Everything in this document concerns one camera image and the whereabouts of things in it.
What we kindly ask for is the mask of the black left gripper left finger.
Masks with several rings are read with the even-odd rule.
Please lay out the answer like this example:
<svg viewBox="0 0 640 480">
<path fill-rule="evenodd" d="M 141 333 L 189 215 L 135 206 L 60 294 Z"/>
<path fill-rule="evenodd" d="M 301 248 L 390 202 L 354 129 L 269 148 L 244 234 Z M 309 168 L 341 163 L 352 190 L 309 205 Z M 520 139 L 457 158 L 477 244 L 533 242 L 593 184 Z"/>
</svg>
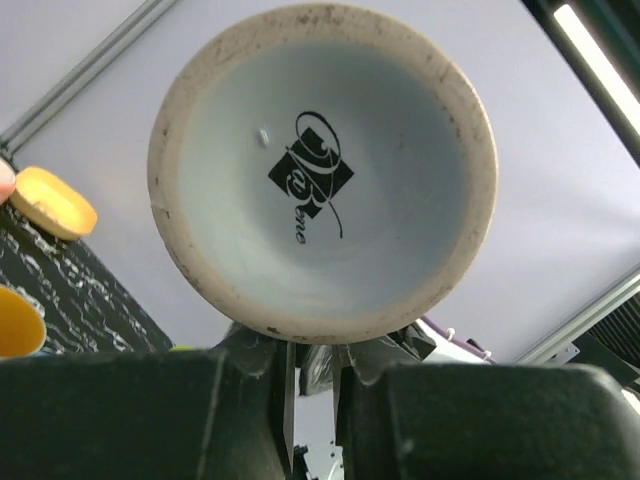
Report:
<svg viewBox="0 0 640 480">
<path fill-rule="evenodd" d="M 273 348 L 1 365 L 5 479 L 285 479 Z"/>
</svg>

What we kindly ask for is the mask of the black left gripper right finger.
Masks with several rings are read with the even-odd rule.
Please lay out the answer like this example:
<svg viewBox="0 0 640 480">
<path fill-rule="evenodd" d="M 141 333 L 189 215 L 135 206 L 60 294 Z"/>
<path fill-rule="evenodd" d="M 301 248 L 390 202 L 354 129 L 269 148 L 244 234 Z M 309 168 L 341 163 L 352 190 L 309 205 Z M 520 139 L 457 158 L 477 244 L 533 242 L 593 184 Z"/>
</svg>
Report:
<svg viewBox="0 0 640 480">
<path fill-rule="evenodd" d="M 336 352 L 349 479 L 635 479 L 639 417 L 605 371 Z"/>
</svg>

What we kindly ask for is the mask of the pale blue-grey mug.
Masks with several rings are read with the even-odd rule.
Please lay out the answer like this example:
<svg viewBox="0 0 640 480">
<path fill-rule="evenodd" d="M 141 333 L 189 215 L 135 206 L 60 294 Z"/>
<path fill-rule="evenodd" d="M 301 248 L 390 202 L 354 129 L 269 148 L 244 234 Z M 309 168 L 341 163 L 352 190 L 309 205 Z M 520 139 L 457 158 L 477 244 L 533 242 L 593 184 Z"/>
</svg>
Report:
<svg viewBox="0 0 640 480">
<path fill-rule="evenodd" d="M 498 156 L 459 67 L 408 25 L 308 3 L 250 16 L 183 67 L 148 150 L 181 274 L 252 330 L 306 344 L 400 330 L 441 301 L 494 212 Z"/>
</svg>

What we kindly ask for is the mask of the pink mug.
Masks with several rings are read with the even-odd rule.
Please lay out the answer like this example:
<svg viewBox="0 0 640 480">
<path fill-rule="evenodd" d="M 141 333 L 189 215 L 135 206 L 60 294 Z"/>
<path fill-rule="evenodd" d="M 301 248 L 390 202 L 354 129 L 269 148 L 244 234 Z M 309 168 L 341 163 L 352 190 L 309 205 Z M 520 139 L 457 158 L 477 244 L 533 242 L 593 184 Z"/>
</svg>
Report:
<svg viewBox="0 0 640 480">
<path fill-rule="evenodd" d="M 0 204 L 5 203 L 15 190 L 16 173 L 13 167 L 0 158 Z"/>
</svg>

